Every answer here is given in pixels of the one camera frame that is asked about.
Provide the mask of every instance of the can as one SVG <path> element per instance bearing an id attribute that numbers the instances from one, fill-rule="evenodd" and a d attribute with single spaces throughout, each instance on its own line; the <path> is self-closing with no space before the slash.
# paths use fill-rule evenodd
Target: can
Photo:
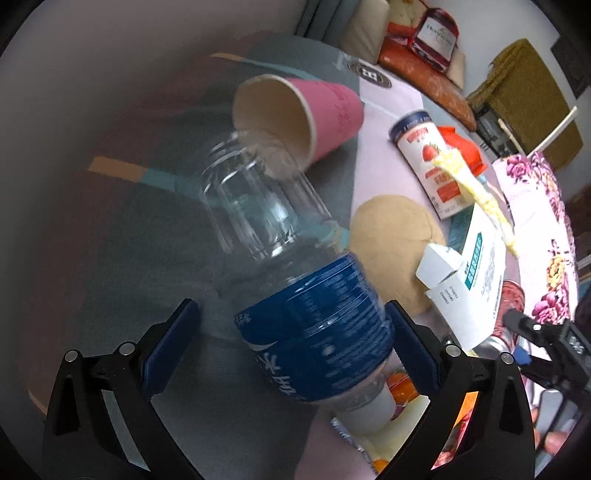
<path id="1" fill-rule="evenodd" d="M 478 356 L 495 359 L 503 352 L 511 353 L 514 350 L 517 339 L 503 324 L 503 315 L 511 309 L 523 313 L 524 308 L 525 293 L 523 288 L 513 280 L 504 280 L 495 328 L 492 335 L 474 349 Z"/>
<path id="2" fill-rule="evenodd" d="M 427 111 L 417 110 L 402 117 L 390 129 L 389 137 L 418 177 L 440 219 L 473 203 L 466 200 L 453 178 L 431 162 L 448 147 Z"/>

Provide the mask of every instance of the black circular logo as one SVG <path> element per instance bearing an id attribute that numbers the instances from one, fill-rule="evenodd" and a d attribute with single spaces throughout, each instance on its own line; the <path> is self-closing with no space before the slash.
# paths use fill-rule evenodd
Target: black circular logo
<path id="1" fill-rule="evenodd" d="M 386 77 L 386 75 L 378 72 L 376 69 L 361 63 L 360 61 L 353 60 L 349 62 L 349 70 L 356 73 L 364 80 L 367 80 L 374 85 L 382 88 L 392 88 L 392 82 Z"/>

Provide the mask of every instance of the red bottle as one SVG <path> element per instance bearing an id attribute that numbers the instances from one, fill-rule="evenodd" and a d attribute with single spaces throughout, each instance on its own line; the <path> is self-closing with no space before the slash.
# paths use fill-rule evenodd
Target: red bottle
<path id="1" fill-rule="evenodd" d="M 408 47 L 438 72 L 445 73 L 459 35 L 456 21 L 450 14 L 442 8 L 430 8 L 409 38 Z"/>

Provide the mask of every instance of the pink paper cup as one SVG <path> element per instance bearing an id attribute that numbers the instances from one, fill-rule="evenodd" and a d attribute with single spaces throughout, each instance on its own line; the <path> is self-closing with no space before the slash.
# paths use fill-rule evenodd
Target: pink paper cup
<path id="1" fill-rule="evenodd" d="M 232 116 L 237 130 L 263 131 L 282 141 L 305 170 L 357 134 L 363 104 L 338 83 L 265 74 L 238 87 Z"/>

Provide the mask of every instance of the bottle label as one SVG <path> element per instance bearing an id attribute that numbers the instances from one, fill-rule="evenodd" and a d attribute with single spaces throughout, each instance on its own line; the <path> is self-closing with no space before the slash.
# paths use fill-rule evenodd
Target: bottle label
<path id="1" fill-rule="evenodd" d="M 423 24 L 417 38 L 429 45 L 444 59 L 452 59 L 453 47 L 456 46 L 456 36 L 441 22 L 428 17 Z"/>
<path id="2" fill-rule="evenodd" d="M 355 256 L 347 254 L 234 321 L 265 374 L 301 401 L 334 397 L 390 355 L 394 329 Z"/>

